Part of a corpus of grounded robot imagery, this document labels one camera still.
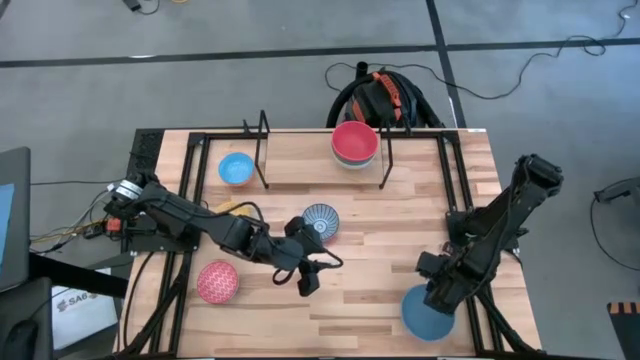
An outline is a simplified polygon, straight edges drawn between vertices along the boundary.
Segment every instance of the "yellow object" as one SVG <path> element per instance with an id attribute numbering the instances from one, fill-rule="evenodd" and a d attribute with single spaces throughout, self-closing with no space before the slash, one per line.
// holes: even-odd
<path id="1" fill-rule="evenodd" d="M 231 209 L 234 206 L 238 206 L 238 203 L 235 203 L 233 201 L 227 201 L 226 203 L 222 203 L 218 206 L 216 206 L 215 209 L 213 209 L 213 212 L 215 213 L 220 213 L 220 212 L 224 212 L 227 211 L 229 209 Z M 251 208 L 249 208 L 248 206 L 241 206 L 235 210 L 233 210 L 231 212 L 232 215 L 244 215 L 244 216 L 251 216 Z"/>

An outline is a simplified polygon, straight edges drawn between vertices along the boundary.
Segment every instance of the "blue bowl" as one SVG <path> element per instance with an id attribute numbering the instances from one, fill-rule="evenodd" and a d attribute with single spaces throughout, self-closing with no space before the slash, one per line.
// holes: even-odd
<path id="1" fill-rule="evenodd" d="M 229 185 L 244 185 L 253 176 L 253 159 L 245 153 L 231 153 L 218 165 L 218 174 Z"/>
<path id="2" fill-rule="evenodd" d="M 437 312 L 424 304 L 427 285 L 412 287 L 402 299 L 402 322 L 409 332 L 423 341 L 437 341 L 449 335 L 455 317 Z"/>
<path id="3" fill-rule="evenodd" d="M 327 204 L 313 204 L 309 206 L 303 213 L 302 217 L 307 225 L 313 225 L 313 228 L 320 233 L 320 240 L 326 243 L 338 232 L 340 219 L 338 212 Z"/>

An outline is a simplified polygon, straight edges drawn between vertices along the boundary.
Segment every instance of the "computer monitor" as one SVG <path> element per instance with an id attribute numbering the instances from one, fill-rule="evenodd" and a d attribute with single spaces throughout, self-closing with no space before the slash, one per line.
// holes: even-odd
<path id="1" fill-rule="evenodd" d="M 0 153 L 0 292 L 29 275 L 31 150 Z"/>

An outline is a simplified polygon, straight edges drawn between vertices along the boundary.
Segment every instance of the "stacked bowls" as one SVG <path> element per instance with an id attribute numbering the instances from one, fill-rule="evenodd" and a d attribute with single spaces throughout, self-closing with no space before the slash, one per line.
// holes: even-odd
<path id="1" fill-rule="evenodd" d="M 378 136 L 359 121 L 340 124 L 331 136 L 331 150 L 338 164 L 350 170 L 367 167 L 378 152 Z"/>

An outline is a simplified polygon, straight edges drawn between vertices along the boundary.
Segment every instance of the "light blue bowl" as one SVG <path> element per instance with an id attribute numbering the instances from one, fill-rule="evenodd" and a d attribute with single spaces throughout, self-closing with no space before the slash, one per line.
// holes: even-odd
<path id="1" fill-rule="evenodd" d="M 402 322 L 409 332 L 423 341 L 437 341 L 449 335 L 455 317 L 439 313 L 424 304 L 427 285 L 412 287 L 402 299 Z"/>
<path id="2" fill-rule="evenodd" d="M 245 153 L 231 153 L 218 165 L 218 174 L 222 181 L 229 185 L 244 185 L 253 176 L 253 160 Z"/>

